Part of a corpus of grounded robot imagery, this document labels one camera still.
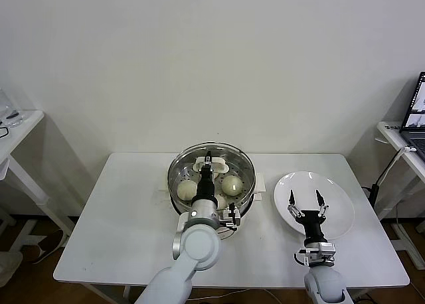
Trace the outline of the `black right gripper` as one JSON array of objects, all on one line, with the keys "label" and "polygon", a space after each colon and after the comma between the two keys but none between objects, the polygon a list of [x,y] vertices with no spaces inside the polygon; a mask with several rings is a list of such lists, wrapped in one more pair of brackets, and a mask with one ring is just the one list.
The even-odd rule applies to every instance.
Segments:
[{"label": "black right gripper", "polygon": [[321,230],[321,225],[325,222],[325,213],[329,205],[325,203],[324,198],[318,190],[315,190],[318,210],[300,210],[296,206],[296,200],[293,190],[290,191],[288,211],[298,224],[301,224],[305,232],[304,243],[321,243],[327,242],[324,233]]}]

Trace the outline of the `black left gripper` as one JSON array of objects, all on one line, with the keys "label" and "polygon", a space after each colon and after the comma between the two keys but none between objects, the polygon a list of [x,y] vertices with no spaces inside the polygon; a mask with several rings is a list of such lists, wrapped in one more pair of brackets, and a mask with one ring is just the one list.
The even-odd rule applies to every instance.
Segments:
[{"label": "black left gripper", "polygon": [[209,200],[215,201],[215,187],[213,182],[213,172],[210,169],[203,169],[210,166],[210,169],[214,169],[214,157],[211,152],[207,152],[204,156],[203,163],[201,165],[201,179],[197,184],[197,192],[194,196],[194,201],[198,200]]}]

